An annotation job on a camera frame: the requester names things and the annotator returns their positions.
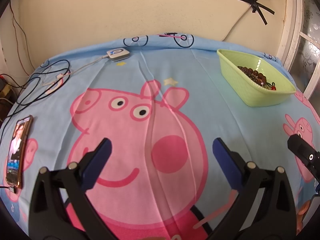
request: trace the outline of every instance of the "yellow star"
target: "yellow star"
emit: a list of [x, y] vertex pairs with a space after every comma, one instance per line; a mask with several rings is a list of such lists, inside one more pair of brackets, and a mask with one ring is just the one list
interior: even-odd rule
[[175, 81], [173, 78], [168, 78], [168, 79], [165, 79], [164, 81], [164, 85], [172, 85], [172, 86], [176, 86], [176, 84], [178, 84], [178, 81]]
[[119, 62], [119, 63], [117, 63], [117, 66], [123, 66], [123, 65], [125, 65], [126, 63], [124, 62], [124, 61], [122, 61], [122, 62]]

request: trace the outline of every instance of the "pink smile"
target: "pink smile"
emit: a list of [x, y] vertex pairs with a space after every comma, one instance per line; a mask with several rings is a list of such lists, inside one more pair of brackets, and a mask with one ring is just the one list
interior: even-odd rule
[[131, 172], [131, 174], [124, 179], [112, 181], [112, 180], [98, 178], [97, 183], [99, 183], [100, 185], [106, 186], [106, 187], [124, 187], [124, 186], [130, 184], [131, 182], [133, 182], [134, 179], [138, 176], [138, 174], [139, 174], [139, 169], [134, 168], [133, 171]]

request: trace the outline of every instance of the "cartoon pig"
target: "cartoon pig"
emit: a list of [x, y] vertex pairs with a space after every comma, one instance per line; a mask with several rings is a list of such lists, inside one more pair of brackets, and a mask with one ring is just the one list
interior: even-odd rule
[[313, 108], [313, 106], [311, 105], [311, 103], [309, 102], [308, 99], [306, 99], [306, 97], [303, 95], [303, 93], [301, 93], [300, 91], [297, 91], [295, 94], [297, 99], [299, 99], [299, 101], [301, 103], [303, 103], [306, 107], [309, 107], [313, 116], [315, 117], [316, 121], [318, 122], [318, 124], [320, 124], [320, 118], [319, 115], [317, 114], [317, 112], [315, 111], [315, 109]]
[[[312, 143], [312, 128], [310, 123], [305, 118], [300, 118], [296, 123], [293, 121], [293, 119], [286, 114], [285, 115], [286, 120], [288, 121], [289, 125], [286, 123], [283, 124], [283, 129], [286, 132], [287, 135], [291, 136], [293, 134], [298, 134], [302, 139], [304, 139], [308, 144], [310, 144], [313, 149], [315, 148]], [[311, 172], [305, 167], [305, 165], [302, 163], [302, 161], [295, 156], [296, 162], [299, 168], [299, 171], [302, 175], [303, 180], [308, 183], [312, 181], [314, 178]]]
[[[37, 150], [38, 150], [38, 142], [35, 139], [28, 139], [26, 144], [26, 149], [25, 149], [25, 155], [24, 155], [23, 171], [25, 171], [30, 167]], [[6, 187], [9, 186], [5, 180], [6, 173], [7, 173], [7, 160], [8, 160], [8, 157], [5, 159], [5, 162], [4, 162], [4, 169], [3, 169], [4, 180], [2, 182], [2, 185]], [[21, 189], [17, 189], [16, 194], [12, 193], [8, 189], [2, 188], [0, 190], [0, 197], [16, 223], [20, 221], [20, 212], [25, 222], [27, 221], [27, 216], [19, 208], [18, 200], [19, 200], [20, 194], [21, 194]]]
[[[156, 101], [160, 86], [148, 81], [140, 94], [88, 88], [77, 97], [70, 112], [82, 133], [68, 163], [79, 162], [109, 138], [112, 154], [86, 194], [113, 233], [126, 240], [205, 240], [210, 233], [205, 226], [193, 229], [203, 219], [194, 204], [208, 174], [205, 145], [197, 127], [179, 111], [188, 91], [170, 87]], [[83, 230], [71, 205], [67, 212]]]

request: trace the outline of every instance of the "woman on phone screen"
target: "woman on phone screen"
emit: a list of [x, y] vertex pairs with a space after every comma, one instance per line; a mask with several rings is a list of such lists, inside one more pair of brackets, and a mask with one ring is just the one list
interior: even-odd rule
[[21, 143], [21, 135], [23, 132], [23, 128], [24, 128], [24, 124], [21, 123], [19, 124], [17, 130], [14, 133], [14, 138], [11, 141], [10, 144], [10, 150], [9, 150], [9, 158], [11, 160], [18, 160], [20, 157], [20, 151], [19, 147], [20, 147], [20, 143]]

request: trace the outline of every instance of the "green plastic basket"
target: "green plastic basket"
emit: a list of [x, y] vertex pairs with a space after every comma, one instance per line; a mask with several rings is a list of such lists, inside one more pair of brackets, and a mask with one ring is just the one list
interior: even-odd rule
[[[276, 68], [260, 57], [226, 49], [218, 49], [221, 72], [238, 96], [251, 107], [274, 106], [296, 92], [294, 85]], [[237, 66], [252, 68], [276, 84], [276, 90], [265, 89], [248, 78]]]

